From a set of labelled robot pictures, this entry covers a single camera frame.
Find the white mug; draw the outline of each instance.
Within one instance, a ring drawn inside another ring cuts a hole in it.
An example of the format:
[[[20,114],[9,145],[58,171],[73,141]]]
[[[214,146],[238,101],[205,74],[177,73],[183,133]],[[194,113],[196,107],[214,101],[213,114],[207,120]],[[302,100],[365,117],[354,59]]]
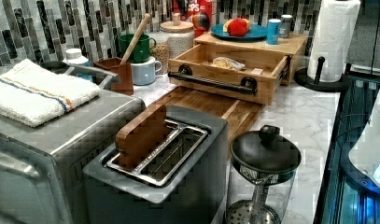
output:
[[[149,57],[148,61],[144,63],[131,63],[132,80],[134,85],[144,86],[155,81],[155,74],[162,69],[162,63],[156,61],[154,57]]]

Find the kitchen towel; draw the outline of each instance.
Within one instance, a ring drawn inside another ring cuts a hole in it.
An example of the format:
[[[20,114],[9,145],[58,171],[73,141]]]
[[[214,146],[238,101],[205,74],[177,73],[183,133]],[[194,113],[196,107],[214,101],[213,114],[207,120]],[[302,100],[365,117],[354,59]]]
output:
[[[323,56],[326,61],[320,81],[335,82],[341,78],[359,6],[359,0],[322,1],[308,66],[309,77],[315,78],[317,59]]]
[[[79,77],[56,75],[25,59],[0,76],[0,114],[36,127],[97,96]]]

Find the paper towel roll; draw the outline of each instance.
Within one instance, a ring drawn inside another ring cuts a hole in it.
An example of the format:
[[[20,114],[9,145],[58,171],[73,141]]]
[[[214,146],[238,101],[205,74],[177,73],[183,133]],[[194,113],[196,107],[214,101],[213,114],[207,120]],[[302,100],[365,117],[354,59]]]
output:
[[[359,6],[359,0],[322,1],[308,66],[309,77],[315,78],[317,59],[323,56],[326,61],[320,81],[335,82],[341,78]]]

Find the wooden spoon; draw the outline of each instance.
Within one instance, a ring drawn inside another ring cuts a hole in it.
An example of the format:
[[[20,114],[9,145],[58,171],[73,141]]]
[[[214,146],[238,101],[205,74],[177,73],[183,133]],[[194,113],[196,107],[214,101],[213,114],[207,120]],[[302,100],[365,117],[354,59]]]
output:
[[[128,61],[128,58],[129,58],[129,56],[131,56],[131,53],[134,50],[134,46],[136,46],[137,41],[139,40],[141,34],[143,34],[143,31],[146,28],[146,25],[147,25],[150,17],[151,16],[148,13],[146,13],[146,15],[144,15],[144,19],[140,22],[140,25],[137,28],[136,33],[134,33],[134,37],[132,38],[131,43],[129,44],[128,48],[126,49],[125,54],[123,55],[122,60],[120,61],[120,64],[124,64],[124,63],[126,63],[126,61]]]

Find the marble countertop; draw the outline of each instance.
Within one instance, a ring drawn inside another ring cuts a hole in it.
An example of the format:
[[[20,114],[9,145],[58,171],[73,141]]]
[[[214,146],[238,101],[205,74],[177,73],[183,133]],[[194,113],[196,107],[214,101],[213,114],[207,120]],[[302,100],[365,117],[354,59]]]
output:
[[[148,86],[134,86],[134,96],[149,105],[174,87],[167,75],[157,76],[156,81]],[[339,93],[311,91],[295,82],[290,86],[281,86],[275,93],[273,103],[265,106],[251,127],[255,131],[265,124],[279,127],[280,134],[293,142],[302,153],[303,159],[295,176],[284,224],[313,223],[339,96]],[[224,210],[225,201],[212,223],[222,223]]]

